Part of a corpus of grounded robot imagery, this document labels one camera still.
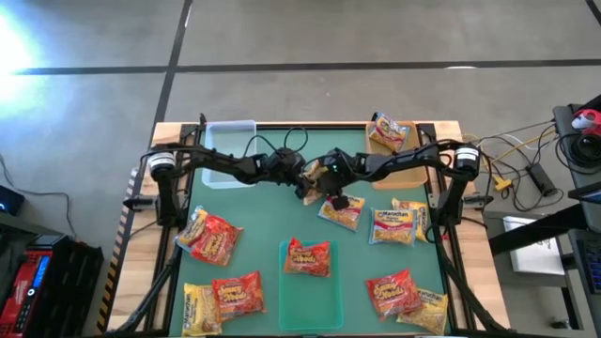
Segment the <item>green table mat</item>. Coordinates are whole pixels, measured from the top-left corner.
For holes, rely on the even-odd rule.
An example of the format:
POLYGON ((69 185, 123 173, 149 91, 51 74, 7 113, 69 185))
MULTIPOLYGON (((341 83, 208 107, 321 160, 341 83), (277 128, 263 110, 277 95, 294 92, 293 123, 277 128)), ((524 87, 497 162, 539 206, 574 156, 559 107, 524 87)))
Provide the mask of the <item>green table mat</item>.
POLYGON ((243 232, 226 267, 198 261, 188 254, 182 256, 170 335, 181 334, 184 284, 209 284, 214 279, 239 277, 255 270, 262 277, 266 310, 225 322, 223 334, 283 334, 279 326, 279 278, 283 274, 279 263, 280 245, 291 238, 330 240, 337 244, 338 271, 332 278, 341 283, 342 295, 338 303, 343 309, 343 324, 337 333, 394 334, 418 331, 418 327, 400 324, 394 318, 381 320, 368 296, 366 282, 408 269, 420 288, 442 292, 442 277, 434 245, 421 241, 412 246, 371 245, 368 242, 373 209, 389 208, 394 198, 424 201, 424 187, 384 191, 374 189, 369 183, 358 182, 346 187, 344 192, 365 200, 356 231, 319 218, 319 203, 304 205, 293 188, 285 185, 258 183, 250 188, 214 190, 196 178, 192 188, 192 207, 202 206, 209 213, 242 228, 243 232))

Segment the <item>dark keypad panel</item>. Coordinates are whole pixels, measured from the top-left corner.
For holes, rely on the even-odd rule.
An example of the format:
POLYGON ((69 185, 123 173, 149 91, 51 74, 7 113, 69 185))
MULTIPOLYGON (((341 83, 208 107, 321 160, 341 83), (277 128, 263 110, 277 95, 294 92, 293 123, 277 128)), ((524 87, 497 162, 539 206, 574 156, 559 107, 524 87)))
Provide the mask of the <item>dark keypad panel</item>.
POLYGON ((593 295, 601 295, 601 239, 581 237, 577 246, 589 291, 593 295))

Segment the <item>black cart leg bar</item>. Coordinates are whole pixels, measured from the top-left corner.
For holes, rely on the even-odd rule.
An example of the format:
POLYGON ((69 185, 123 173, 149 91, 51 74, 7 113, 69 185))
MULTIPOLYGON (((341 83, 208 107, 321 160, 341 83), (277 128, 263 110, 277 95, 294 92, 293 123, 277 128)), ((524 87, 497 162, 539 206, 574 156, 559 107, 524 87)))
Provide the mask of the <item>black cart leg bar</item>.
POLYGON ((530 246, 544 239, 567 234, 571 239, 601 240, 601 205, 583 202, 504 232, 488 243, 494 256, 530 246))

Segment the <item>clear plastic bin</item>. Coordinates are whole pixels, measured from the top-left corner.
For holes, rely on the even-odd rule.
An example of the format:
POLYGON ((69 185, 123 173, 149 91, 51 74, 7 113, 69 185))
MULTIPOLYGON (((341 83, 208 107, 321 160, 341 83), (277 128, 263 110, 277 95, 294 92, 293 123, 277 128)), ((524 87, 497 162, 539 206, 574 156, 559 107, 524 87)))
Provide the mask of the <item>clear plastic bin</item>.
MULTIPOLYGON (((209 122, 204 133, 203 146, 215 148, 218 152, 240 158, 256 153, 256 124, 254 120, 231 120, 209 122)), ((233 176, 203 169, 202 182, 214 190, 250 188, 233 176)))

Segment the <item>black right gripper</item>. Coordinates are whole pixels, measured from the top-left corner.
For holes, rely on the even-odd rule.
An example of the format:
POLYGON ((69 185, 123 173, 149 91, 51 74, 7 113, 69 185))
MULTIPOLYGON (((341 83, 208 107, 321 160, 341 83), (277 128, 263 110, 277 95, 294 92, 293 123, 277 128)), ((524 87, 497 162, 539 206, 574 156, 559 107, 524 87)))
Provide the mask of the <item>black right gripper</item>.
POLYGON ((364 178, 364 154, 350 156, 341 148, 334 148, 321 158, 326 172, 321 175, 321 190, 330 196, 334 210, 349 207, 348 196, 343 188, 364 178))

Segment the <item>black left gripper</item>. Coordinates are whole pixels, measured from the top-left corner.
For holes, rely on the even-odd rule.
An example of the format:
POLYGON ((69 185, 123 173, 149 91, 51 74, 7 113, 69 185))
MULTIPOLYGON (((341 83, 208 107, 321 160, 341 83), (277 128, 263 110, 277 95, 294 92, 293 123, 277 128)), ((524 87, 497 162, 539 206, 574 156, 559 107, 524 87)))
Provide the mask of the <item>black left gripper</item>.
POLYGON ((295 194, 301 200, 307 199, 312 193, 313 185, 306 180, 301 180, 306 160, 299 152, 282 147, 262 159, 260 163, 266 181, 295 186, 295 194))

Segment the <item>black power strip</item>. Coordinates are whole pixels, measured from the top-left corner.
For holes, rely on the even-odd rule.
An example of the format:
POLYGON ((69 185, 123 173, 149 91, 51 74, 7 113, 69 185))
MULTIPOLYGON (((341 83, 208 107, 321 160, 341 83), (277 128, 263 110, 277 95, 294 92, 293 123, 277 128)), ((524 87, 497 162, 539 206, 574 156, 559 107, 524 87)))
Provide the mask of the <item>black power strip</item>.
POLYGON ((543 197, 549 197, 559 192, 540 163, 528 165, 525 170, 543 197))

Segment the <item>red equipment case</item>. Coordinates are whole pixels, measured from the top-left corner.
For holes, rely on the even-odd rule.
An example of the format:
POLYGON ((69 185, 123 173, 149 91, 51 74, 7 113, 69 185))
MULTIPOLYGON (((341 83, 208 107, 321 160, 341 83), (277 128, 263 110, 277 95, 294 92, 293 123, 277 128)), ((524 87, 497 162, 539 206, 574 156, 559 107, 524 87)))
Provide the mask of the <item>red equipment case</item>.
POLYGON ((0 338, 26 338, 35 328, 34 314, 52 257, 50 250, 24 253, 0 312, 0 338))

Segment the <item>black aluminium frame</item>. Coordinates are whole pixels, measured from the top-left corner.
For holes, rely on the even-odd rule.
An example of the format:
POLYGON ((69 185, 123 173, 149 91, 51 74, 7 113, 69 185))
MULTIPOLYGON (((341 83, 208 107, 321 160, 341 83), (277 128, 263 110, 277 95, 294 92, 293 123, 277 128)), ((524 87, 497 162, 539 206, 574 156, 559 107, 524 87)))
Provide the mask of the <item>black aluminium frame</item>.
MULTIPOLYGON (((206 131, 207 121, 206 117, 203 114, 200 114, 200 122, 159 122, 153 130, 153 134, 150 141, 149 148, 154 147, 158 144, 167 144, 167 143, 185 143, 196 145, 201 137, 204 135, 206 131)), ((362 131, 366 124, 370 121, 317 121, 317 122, 257 122, 256 126, 259 131, 271 131, 271 130, 283 130, 287 127, 303 127, 307 131, 362 131)), ((436 136, 442 135, 444 132, 452 131, 452 127, 455 128, 456 131, 453 131, 455 134, 451 135, 447 132, 447 134, 455 137, 460 131, 458 127, 458 122, 456 121, 431 121, 431 122, 413 122, 417 128, 417 134, 422 132, 424 137, 430 140, 429 144, 435 143, 435 141, 440 141, 436 139, 436 136)), ((142 164, 140 164, 140 168, 137 172, 134 170, 131 174, 131 179, 129 181, 129 186, 127 189, 127 198, 134 198, 136 193, 146 193, 154 190, 157 190, 154 187, 156 184, 151 183, 150 173, 146 172, 146 162, 142 160, 142 164)), ((432 178, 428 178, 424 187, 426 190, 432 190, 430 193, 430 197, 428 197, 428 201, 431 207, 434 207, 434 211, 432 212, 432 217, 435 217, 435 211, 438 208, 438 202, 440 195, 447 190, 450 185, 451 179, 442 175, 440 172, 431 167, 431 169, 426 169, 427 173, 430 171, 434 172, 434 175, 437 178, 437 183, 432 183, 432 178)), ((463 210, 468 210, 472 208, 467 202, 464 202, 463 199, 463 210)), ((131 229, 126 232, 125 240, 127 241, 127 247, 124 257, 123 265, 128 261, 128 250, 130 253, 133 253, 133 249, 128 249, 128 246, 131 246, 129 243, 131 241, 131 231, 135 225, 141 224, 143 220, 143 216, 152 216, 152 214, 148 214, 146 211, 143 211, 142 214, 136 214, 136 211, 132 211, 130 209, 131 216, 131 229)), ((455 226, 441 226, 437 225, 435 222, 435 226, 438 226, 438 230, 444 228, 448 232, 449 236, 449 250, 451 253, 448 253, 448 250, 441 248, 444 240, 442 239, 442 235, 438 232, 434 234, 435 244, 438 245, 436 247, 437 254, 439 255, 439 260, 442 259, 442 263, 440 264, 440 273, 442 275, 443 286, 448 288, 449 295, 453 295, 454 292, 456 296, 458 296, 461 305, 461 309, 459 303, 457 306, 452 305, 452 313, 451 319, 452 328, 451 330, 457 331, 457 334, 464 334, 466 337, 485 337, 486 335, 496 335, 501 333, 514 333, 509 329, 509 321, 507 317, 507 313, 505 310, 505 305, 502 300, 500 287, 499 295, 495 296, 494 301, 501 303, 502 314, 504 315, 504 319, 507 322, 504 326, 495 320, 493 314, 491 314, 485 306, 477 299, 474 291, 469 287, 469 278, 468 273, 466 272, 466 265, 464 264, 464 256, 466 253, 461 251, 460 243, 462 237, 458 235, 459 231, 468 231, 475 229, 474 226, 480 224, 483 226, 484 223, 481 221, 469 218, 465 216, 461 219, 461 222, 469 222, 467 225, 461 225, 461 223, 455 226), (463 314, 465 317, 465 324, 457 324, 457 314, 463 314)), ((155 261, 155 268, 152 277, 152 283, 150 285, 150 289, 148 293, 143 297, 138 297, 141 299, 140 305, 133 310, 130 314, 130 317, 125 320, 123 324, 113 330, 109 330, 110 321, 114 319, 114 322, 118 315, 116 315, 116 297, 117 297, 117 289, 119 284, 125 285, 126 282, 122 277, 120 277, 125 268, 121 268, 120 276, 118 280, 118 285, 116 288, 116 297, 113 303, 111 317, 108 324, 108 329, 105 333, 98 333, 99 337, 103 338, 155 338, 155 337, 167 337, 168 327, 171 323, 172 318, 172 308, 175 303, 175 294, 177 288, 177 274, 180 270, 180 261, 181 261, 181 252, 179 249, 174 249, 172 252, 172 258, 166 259, 166 250, 168 237, 170 235, 175 234, 175 228, 168 227, 166 230, 162 230, 161 235, 159 237, 155 236, 157 239, 157 255, 155 261), (155 322, 155 313, 157 311, 157 304, 159 304, 159 300, 164 300, 164 305, 162 308, 164 310, 164 319, 162 320, 162 326, 159 329, 154 329, 155 322)), ((495 280, 497 286, 499 286, 498 276, 495 272, 495 280)))

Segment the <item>green plastic bin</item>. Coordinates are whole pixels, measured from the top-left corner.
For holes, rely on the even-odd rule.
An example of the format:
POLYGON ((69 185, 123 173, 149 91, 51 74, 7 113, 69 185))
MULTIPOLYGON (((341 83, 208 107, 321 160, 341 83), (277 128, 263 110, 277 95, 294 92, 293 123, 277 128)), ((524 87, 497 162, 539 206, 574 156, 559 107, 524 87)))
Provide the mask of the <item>green plastic bin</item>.
POLYGON ((283 331, 317 333, 344 324, 338 246, 331 242, 331 276, 285 273, 289 241, 279 244, 278 325, 283 331))

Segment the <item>red Savory Noodle pack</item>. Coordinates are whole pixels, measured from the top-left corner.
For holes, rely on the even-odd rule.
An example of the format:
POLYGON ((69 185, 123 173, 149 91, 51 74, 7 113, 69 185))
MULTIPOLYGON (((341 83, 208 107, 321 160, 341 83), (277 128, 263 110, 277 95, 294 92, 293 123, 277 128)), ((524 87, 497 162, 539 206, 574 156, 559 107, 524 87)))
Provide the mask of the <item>red Savory Noodle pack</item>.
POLYGON ((292 238, 286 249, 284 272, 330 277, 331 243, 323 241, 304 245, 297 238, 292 238))
POLYGON ((259 270, 235 278, 216 279, 211 286, 222 322, 266 311, 259 270))
POLYGON ((242 232, 241 227, 209 214, 203 220, 202 231, 193 243, 191 257, 211 265, 226 267, 242 232))
POLYGON ((408 269, 366 281, 370 300, 381 320, 410 313, 423 306, 418 288, 408 269))

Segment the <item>red and white object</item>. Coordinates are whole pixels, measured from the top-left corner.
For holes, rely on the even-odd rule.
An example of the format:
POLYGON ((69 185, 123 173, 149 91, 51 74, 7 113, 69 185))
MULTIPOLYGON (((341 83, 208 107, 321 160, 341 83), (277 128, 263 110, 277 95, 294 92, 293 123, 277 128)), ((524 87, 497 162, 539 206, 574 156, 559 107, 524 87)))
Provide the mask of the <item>red and white object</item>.
POLYGON ((595 109, 582 109, 574 114, 571 126, 575 131, 601 137, 601 112, 595 109))

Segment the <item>tan wooden bin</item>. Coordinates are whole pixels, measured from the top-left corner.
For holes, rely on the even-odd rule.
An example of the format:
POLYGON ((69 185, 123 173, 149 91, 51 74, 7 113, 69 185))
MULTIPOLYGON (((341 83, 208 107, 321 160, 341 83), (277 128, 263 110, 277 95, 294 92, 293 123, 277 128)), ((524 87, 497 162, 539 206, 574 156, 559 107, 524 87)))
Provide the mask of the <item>tan wooden bin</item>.
MULTIPOLYGON (((397 124, 408 127, 408 134, 402 145, 402 150, 412 150, 414 147, 418 147, 420 144, 416 125, 411 121, 398 121, 397 124)), ((368 122, 365 126, 366 152, 369 154, 391 155, 392 152, 389 148, 369 138, 369 129, 374 125, 374 122, 368 122)), ((404 190, 418 188, 426 181, 426 169, 422 166, 389 174, 386 178, 373 182, 372 187, 375 190, 404 190)))

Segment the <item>small black device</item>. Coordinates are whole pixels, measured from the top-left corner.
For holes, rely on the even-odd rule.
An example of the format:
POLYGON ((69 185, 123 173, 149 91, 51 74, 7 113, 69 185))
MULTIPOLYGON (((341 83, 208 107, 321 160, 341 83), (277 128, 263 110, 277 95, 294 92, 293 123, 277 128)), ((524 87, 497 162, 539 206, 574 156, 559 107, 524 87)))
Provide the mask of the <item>small black device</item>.
POLYGON ((0 213, 18 216, 24 200, 25 198, 21 193, 0 185, 0 213))

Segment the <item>black laptop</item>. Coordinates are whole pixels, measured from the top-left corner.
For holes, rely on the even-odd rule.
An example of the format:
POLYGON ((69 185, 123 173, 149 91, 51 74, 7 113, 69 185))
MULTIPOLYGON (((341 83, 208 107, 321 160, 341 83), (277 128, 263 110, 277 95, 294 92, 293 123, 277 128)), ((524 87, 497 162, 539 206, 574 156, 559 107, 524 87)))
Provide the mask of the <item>black laptop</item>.
POLYGON ((601 205, 601 182, 576 188, 568 193, 568 197, 579 202, 601 205))

